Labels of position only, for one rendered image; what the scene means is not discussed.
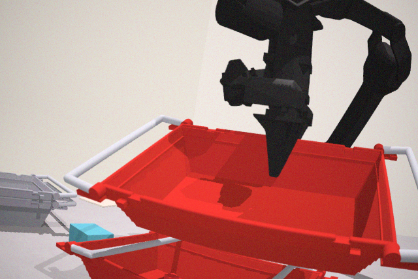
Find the red plastic tray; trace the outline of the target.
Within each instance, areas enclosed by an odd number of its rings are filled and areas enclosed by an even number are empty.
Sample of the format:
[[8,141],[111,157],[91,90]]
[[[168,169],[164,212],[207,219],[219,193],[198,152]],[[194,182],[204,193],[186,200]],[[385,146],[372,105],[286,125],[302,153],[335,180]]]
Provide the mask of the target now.
[[[71,245],[88,250],[146,242],[169,236],[146,234],[93,240],[57,242],[56,246],[81,258],[91,279],[164,279],[166,273],[179,279],[273,279],[286,265],[232,254],[187,241],[172,242],[142,250],[88,258],[71,251]],[[324,277],[326,271],[295,268],[284,279],[338,279]]]

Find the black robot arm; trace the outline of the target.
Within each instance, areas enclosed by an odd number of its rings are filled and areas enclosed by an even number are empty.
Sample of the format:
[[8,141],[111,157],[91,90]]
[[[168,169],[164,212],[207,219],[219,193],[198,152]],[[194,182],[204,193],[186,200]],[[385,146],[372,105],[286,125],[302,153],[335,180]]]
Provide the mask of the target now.
[[[223,27],[258,41],[268,39],[268,47],[290,45],[311,54],[313,32],[323,29],[318,15],[346,18],[372,30],[363,83],[325,142],[350,148],[384,95],[396,91],[410,75],[411,51],[402,21],[364,0],[218,0],[215,9],[216,22]],[[251,76],[270,78],[268,63],[264,69],[248,70],[241,59],[229,60],[220,80],[224,100],[234,107],[243,105],[242,84]]]

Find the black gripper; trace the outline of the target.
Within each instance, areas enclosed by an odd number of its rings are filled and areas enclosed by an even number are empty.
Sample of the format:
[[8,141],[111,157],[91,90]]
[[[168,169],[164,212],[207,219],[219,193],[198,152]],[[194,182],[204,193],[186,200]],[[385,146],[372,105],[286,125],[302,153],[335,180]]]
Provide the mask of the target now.
[[267,105],[266,114],[253,114],[266,132],[268,171],[279,177],[286,161],[308,127],[313,113],[309,108],[312,54],[303,48],[275,45],[264,52],[270,78],[251,76],[241,86],[240,103]]

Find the cream flat panel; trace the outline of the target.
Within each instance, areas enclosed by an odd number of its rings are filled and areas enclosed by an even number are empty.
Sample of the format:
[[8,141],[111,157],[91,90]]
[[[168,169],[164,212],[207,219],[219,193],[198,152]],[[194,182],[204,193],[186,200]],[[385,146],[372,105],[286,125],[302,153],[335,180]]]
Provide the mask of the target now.
[[105,200],[104,200],[104,201],[102,201],[101,203],[99,203],[99,202],[97,202],[97,201],[94,201],[94,200],[91,200],[91,199],[88,199],[88,198],[85,198],[85,197],[79,197],[79,199],[80,199],[80,200],[83,200],[83,201],[85,201],[85,202],[89,202],[89,203],[95,204],[95,205],[100,206],[100,207],[111,207],[111,206],[117,206],[117,204],[116,204],[114,201],[111,201],[111,200],[109,200],[109,199],[105,199]]

